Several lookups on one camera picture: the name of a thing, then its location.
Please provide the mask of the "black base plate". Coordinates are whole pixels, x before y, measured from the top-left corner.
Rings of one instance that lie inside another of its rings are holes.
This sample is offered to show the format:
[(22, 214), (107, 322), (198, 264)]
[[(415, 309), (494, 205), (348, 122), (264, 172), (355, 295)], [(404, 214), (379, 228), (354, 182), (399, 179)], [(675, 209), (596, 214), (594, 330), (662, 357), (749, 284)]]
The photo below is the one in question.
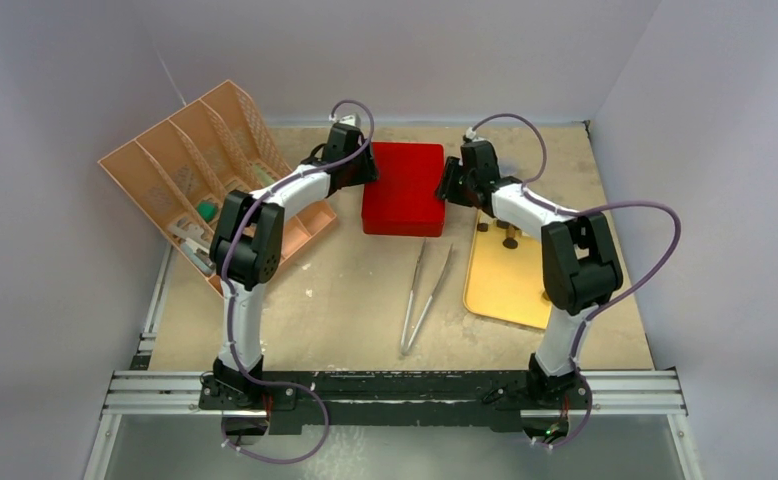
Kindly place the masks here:
[(240, 388), (200, 378), (198, 407), (265, 421), (272, 435), (305, 426), (485, 427), (542, 435), (565, 431), (590, 404), (571, 378), (549, 391), (525, 370), (267, 371), (264, 385)]

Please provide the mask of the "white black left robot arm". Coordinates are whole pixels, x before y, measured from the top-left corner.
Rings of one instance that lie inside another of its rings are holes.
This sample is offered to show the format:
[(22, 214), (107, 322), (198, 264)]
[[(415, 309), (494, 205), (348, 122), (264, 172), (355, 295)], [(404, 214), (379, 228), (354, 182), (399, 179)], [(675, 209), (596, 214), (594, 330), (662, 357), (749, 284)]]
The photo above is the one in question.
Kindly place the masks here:
[(224, 339), (212, 371), (237, 408), (262, 399), (262, 302), (265, 284), (283, 260), (286, 223), (342, 188), (377, 179), (370, 143), (351, 120), (343, 120), (332, 124), (327, 141), (293, 173), (266, 188), (225, 197), (210, 247), (225, 302)]

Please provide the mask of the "peach plastic file organizer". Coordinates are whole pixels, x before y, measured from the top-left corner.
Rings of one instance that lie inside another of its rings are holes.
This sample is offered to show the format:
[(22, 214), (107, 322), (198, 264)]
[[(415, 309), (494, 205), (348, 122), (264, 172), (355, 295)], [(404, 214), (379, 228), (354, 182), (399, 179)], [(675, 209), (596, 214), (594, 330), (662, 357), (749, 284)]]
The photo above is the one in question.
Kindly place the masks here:
[[(186, 260), (177, 239), (167, 231), (170, 224), (199, 225), (204, 230), (203, 239), (210, 244), (226, 194), (261, 188), (252, 164), (261, 164), (275, 181), (293, 170), (280, 154), (254, 100), (231, 80), (98, 163)], [(196, 211), (201, 201), (218, 206), (210, 223)], [(220, 291), (215, 273), (206, 277), (194, 268), (214, 291)]]

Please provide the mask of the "red box lid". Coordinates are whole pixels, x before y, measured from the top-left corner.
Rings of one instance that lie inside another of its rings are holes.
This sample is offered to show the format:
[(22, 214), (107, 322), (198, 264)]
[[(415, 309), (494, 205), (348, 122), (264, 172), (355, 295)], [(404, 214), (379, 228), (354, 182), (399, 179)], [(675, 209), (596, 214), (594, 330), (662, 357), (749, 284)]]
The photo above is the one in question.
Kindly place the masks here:
[(375, 142), (379, 178), (364, 187), (361, 221), (368, 235), (442, 235), (446, 206), (436, 197), (445, 166), (444, 147), (434, 143)]

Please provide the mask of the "metal slotted tongs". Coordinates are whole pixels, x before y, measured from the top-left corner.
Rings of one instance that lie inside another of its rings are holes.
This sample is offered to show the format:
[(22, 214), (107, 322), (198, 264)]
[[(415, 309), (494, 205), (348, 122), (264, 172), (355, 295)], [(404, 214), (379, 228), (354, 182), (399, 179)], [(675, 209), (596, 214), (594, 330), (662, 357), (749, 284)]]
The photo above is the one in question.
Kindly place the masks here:
[(443, 289), (454, 256), (454, 245), (449, 244), (436, 280), (429, 289), (422, 289), (425, 256), (429, 250), (430, 242), (427, 239), (423, 239), (414, 263), (399, 338), (399, 354), (402, 356), (408, 356), (413, 350), (435, 299)]

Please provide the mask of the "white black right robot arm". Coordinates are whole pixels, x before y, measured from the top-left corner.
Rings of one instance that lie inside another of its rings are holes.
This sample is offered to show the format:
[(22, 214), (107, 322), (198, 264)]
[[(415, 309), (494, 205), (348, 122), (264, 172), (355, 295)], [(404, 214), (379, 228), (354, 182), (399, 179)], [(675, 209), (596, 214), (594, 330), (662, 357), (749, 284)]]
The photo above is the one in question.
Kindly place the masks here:
[(468, 140), (446, 161), (436, 196), (473, 207), (536, 238), (542, 281), (553, 309), (526, 372), (529, 399), (549, 407), (578, 382), (578, 356), (591, 312), (607, 305), (624, 275), (606, 217), (580, 213), (531, 195), (501, 174), (494, 146)]

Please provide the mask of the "green block in organizer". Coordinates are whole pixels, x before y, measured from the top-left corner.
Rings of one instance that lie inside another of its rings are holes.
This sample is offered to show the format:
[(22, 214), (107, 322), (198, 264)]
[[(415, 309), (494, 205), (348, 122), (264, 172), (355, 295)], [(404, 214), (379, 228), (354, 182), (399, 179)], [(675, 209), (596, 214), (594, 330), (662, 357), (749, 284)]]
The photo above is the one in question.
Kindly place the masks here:
[(196, 211), (205, 222), (210, 223), (218, 213), (218, 206), (214, 202), (201, 201), (196, 206)]

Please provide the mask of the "light green eraser box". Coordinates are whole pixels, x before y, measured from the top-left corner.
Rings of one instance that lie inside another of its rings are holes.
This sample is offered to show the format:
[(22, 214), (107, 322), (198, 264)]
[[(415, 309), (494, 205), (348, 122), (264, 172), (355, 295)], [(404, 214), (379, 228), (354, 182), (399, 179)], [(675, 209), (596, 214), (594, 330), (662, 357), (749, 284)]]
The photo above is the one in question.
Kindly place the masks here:
[(275, 178), (272, 176), (271, 172), (265, 169), (261, 164), (254, 163), (251, 165), (251, 169), (261, 188), (266, 188), (275, 182)]

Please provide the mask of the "yellow plastic tray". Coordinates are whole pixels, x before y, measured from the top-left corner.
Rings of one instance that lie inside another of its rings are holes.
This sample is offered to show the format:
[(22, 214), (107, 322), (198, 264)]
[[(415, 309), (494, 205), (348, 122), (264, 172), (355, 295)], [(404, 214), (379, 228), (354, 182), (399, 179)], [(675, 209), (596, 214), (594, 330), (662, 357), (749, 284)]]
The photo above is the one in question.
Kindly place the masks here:
[[(488, 223), (478, 232), (478, 223)], [(476, 315), (544, 330), (552, 303), (543, 285), (542, 248), (535, 238), (516, 231), (516, 249), (502, 245), (507, 228), (480, 212), (473, 238), (463, 293), (465, 308)]]

